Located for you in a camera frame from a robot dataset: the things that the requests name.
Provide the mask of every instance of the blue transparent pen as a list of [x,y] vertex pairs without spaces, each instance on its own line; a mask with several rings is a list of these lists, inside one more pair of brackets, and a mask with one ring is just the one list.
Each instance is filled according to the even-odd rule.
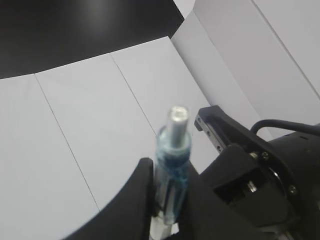
[[166,225],[176,222],[187,192],[191,150],[188,119],[185,107],[174,106],[168,114],[166,126],[157,136],[155,203],[158,215]]

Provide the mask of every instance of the white foam board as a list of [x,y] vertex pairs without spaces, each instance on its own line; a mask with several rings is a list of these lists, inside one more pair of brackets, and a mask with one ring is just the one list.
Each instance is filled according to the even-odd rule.
[[[250,129],[261,118],[192,11],[171,39],[209,103]],[[259,135],[272,139],[267,129]]]
[[184,18],[192,11],[196,0],[174,0],[175,5],[178,7]]
[[36,77],[102,209],[153,156],[155,134],[109,54]]
[[193,11],[262,119],[320,122],[317,94],[250,0],[197,0]]
[[0,239],[61,239],[98,212],[34,75],[0,80],[0,133]]
[[166,124],[174,105],[190,111],[188,129],[192,134],[191,161],[202,172],[218,155],[194,120],[200,108],[209,103],[169,38],[111,53],[155,132]]
[[254,0],[293,59],[320,94],[320,2]]

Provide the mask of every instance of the silver pen tip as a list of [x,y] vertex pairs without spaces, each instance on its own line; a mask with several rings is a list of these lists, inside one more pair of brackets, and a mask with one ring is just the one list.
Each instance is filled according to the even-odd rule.
[[172,148],[180,148],[185,142],[189,112],[186,107],[174,106],[168,115],[167,134]]

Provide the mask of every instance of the white wall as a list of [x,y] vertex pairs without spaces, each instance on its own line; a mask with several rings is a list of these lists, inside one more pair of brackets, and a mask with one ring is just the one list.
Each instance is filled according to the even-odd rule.
[[[210,88],[221,80],[221,76],[217,79],[217,75],[212,72],[219,64],[204,55],[215,49],[215,55],[221,59],[220,63],[225,64],[229,75],[233,77],[261,119],[320,123],[320,99],[317,92],[319,70],[315,66],[319,63],[317,51],[320,44],[315,27],[319,21],[315,20],[318,16],[314,9],[314,14],[305,13],[305,8],[317,7],[317,3],[309,0],[302,9],[302,4],[298,2],[295,0],[289,4],[285,0],[280,3],[265,0],[196,0],[194,14],[188,16],[172,41],[183,60],[189,63],[191,73],[211,104],[219,102],[212,98],[219,98],[220,105],[226,104],[226,100],[218,97],[213,87]],[[308,15],[307,18],[300,17],[297,20],[296,9],[299,8]],[[196,21],[205,33],[195,30]],[[190,43],[191,36],[197,36],[202,41],[207,38],[207,46],[200,41],[191,43],[194,53],[201,53],[199,56],[202,61],[207,61],[205,64],[211,72],[208,71],[206,76],[199,74],[203,72],[203,64],[197,65],[196,62],[199,60],[195,61],[195,54],[188,55],[186,52],[190,50],[183,47],[185,43],[182,39]],[[233,88],[229,87],[230,93],[233,93],[235,88],[234,84]],[[223,94],[228,95],[229,92],[224,90]],[[227,99],[237,105],[240,95],[231,94]],[[252,113],[249,107],[244,106],[241,105],[240,110],[233,109],[232,112],[242,112],[243,115],[250,116]],[[271,128],[270,133],[276,138],[287,131]]]

